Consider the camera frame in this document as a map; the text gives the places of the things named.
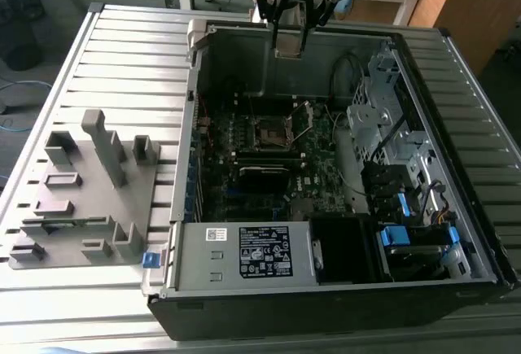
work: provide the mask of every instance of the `barcode sticker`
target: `barcode sticker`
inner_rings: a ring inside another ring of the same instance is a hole
[[[207,228],[207,242],[225,242],[228,237],[226,228]]]

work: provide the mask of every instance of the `blue latch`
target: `blue latch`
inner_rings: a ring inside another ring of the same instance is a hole
[[[405,199],[405,194],[404,193],[398,193],[398,199],[400,200],[401,209],[404,212],[404,216],[409,217],[410,216],[410,209],[409,209],[409,205],[407,204],[407,199]]]
[[[380,231],[383,245],[386,246],[409,246],[409,234],[403,225],[389,225]]]
[[[456,227],[451,226],[449,228],[449,235],[450,235],[450,239],[452,240],[453,244],[459,243],[459,233],[458,233],[458,230],[456,229]]]
[[[161,254],[145,252],[143,254],[142,266],[144,269],[159,269],[161,267]]]

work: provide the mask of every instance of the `gray carpet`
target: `gray carpet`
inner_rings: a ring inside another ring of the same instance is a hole
[[[481,73],[479,82],[514,140],[521,146],[521,54],[508,62],[495,54]]]
[[[33,30],[41,45],[45,59],[37,67],[25,72],[13,72],[0,60],[0,76],[8,80],[42,80],[52,83],[61,68],[68,50],[85,18],[91,2],[104,2],[140,7],[165,7],[164,0],[42,0],[46,16],[33,22]],[[210,11],[247,12],[252,0],[195,0],[195,8]],[[0,115],[0,125],[12,129],[30,128],[36,120],[47,89],[42,86],[16,85],[0,91],[0,100],[9,106]],[[25,144],[28,132],[9,133],[0,130],[0,186],[9,176]]]

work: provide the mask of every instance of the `motherboard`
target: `motherboard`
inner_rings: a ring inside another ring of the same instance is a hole
[[[199,98],[203,221],[302,221],[346,212],[335,122],[324,102],[235,95]]]

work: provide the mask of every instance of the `metal slotted surface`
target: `metal slotted surface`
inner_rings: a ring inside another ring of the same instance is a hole
[[[435,349],[447,337],[487,335],[487,342],[493,343],[494,335],[503,339],[521,330],[520,294],[514,292],[504,302],[465,308],[433,325],[413,329],[178,343],[168,338],[148,311],[138,265],[9,269],[11,244],[21,220],[31,215],[28,203],[46,167],[42,149],[46,136],[51,130],[68,130],[75,138],[87,139],[80,128],[86,108],[101,107],[107,128],[116,130],[121,140],[149,134],[161,143],[147,241],[150,245],[166,240],[186,92],[186,29],[196,17],[246,21],[245,15],[117,6],[87,15],[0,200],[0,345],[27,343],[24,348],[66,347],[84,352],[207,352],[216,348],[244,352],[368,342],[388,346],[421,339],[422,348]],[[353,27],[383,28],[405,36],[487,213],[512,263],[521,269],[517,154],[479,87],[472,79],[467,81],[465,65],[449,52],[450,43],[428,29]],[[0,351],[12,352],[1,347]]]

